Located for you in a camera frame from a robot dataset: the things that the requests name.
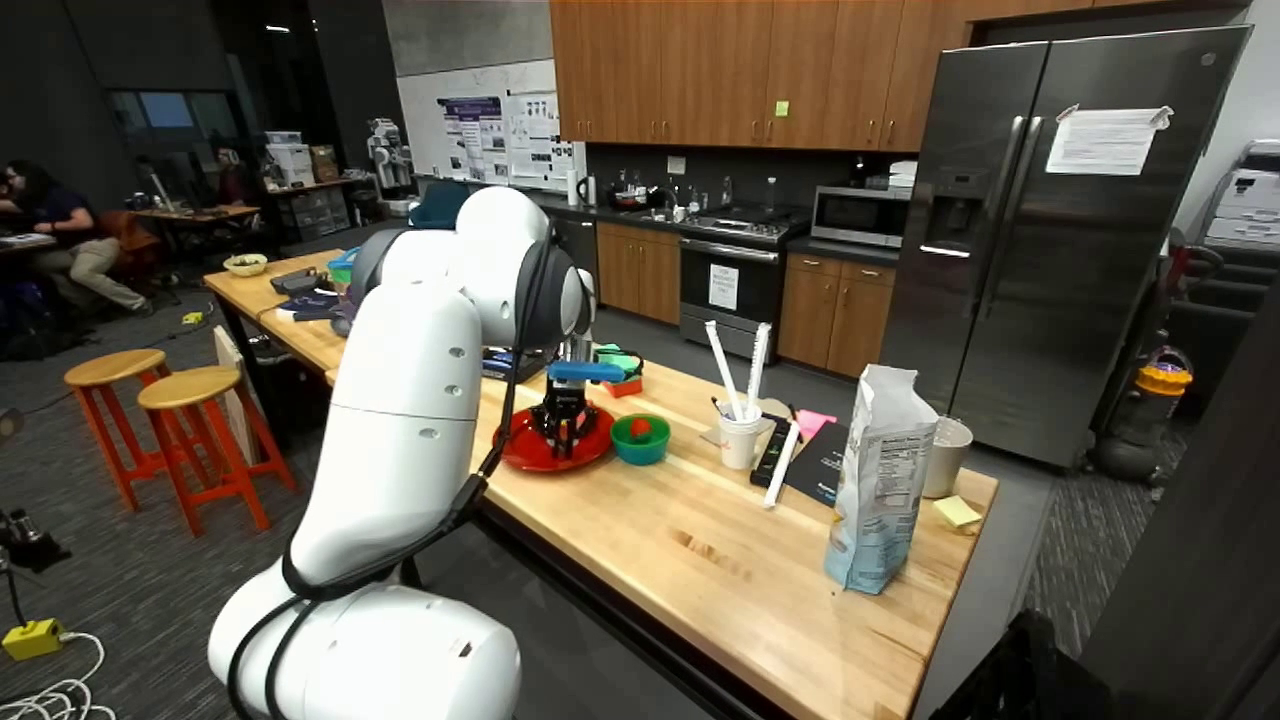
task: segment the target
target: pink object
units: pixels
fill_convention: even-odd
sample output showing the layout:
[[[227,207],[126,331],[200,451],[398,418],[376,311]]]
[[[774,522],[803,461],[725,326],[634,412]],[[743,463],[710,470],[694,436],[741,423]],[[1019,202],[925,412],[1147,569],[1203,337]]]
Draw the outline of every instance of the pink object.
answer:
[[[800,423],[800,439],[808,444],[822,423],[835,423],[835,415],[800,407],[794,423]]]

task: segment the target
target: bottle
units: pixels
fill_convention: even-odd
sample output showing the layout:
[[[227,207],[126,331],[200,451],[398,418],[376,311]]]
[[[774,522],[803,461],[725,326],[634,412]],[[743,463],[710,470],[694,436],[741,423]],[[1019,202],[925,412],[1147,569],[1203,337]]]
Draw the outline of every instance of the bottle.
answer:
[[[677,221],[677,222],[682,221],[682,193],[677,178],[668,183],[668,221]]]
[[[731,202],[731,175],[721,178],[721,202]]]
[[[763,212],[774,212],[774,175],[763,175]]]
[[[577,199],[578,199],[578,194],[577,194],[577,183],[578,183],[577,173],[563,173],[563,202],[567,202],[567,207],[577,207]]]
[[[864,186],[864,183],[869,183],[869,160],[864,160],[864,157],[850,160],[847,183],[850,183],[850,186]]]
[[[694,193],[694,183],[687,183],[687,202],[682,202],[687,214],[705,207],[699,194],[708,194],[708,193]]]

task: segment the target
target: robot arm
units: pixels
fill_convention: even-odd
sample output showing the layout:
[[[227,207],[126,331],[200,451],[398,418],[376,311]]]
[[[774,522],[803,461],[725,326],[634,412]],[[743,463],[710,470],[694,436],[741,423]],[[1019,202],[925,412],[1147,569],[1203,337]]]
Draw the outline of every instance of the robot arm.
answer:
[[[469,475],[484,345],[546,349],[586,325],[586,287],[542,212],[476,193],[454,232],[403,232],[380,260],[330,391],[314,489],[279,563],[208,640],[251,710],[509,717],[520,650],[505,625],[389,576]]]

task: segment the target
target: upper cabinet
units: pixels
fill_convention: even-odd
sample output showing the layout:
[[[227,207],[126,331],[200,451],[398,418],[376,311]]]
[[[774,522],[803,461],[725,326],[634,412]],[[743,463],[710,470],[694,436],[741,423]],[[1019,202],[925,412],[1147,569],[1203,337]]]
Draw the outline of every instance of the upper cabinet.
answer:
[[[552,0],[561,131],[597,142],[919,142],[956,0]]]
[[[769,91],[770,148],[877,148],[894,63],[894,0],[774,0]]]
[[[622,142],[644,131],[630,86],[634,23],[644,0],[552,0],[561,131],[577,139]]]

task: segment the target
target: stove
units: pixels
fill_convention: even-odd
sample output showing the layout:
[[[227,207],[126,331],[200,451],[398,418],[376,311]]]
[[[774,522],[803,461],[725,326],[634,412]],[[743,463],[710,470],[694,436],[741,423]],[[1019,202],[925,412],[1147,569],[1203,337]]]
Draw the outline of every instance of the stove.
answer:
[[[794,212],[708,207],[682,214],[681,337],[708,345],[705,325],[715,321],[725,350],[750,354],[754,325],[774,326],[780,321],[783,239],[800,232]]]
[[[682,214],[682,235],[780,244],[800,232],[803,232],[803,221],[794,212],[769,212],[769,207],[708,207],[708,212]]]

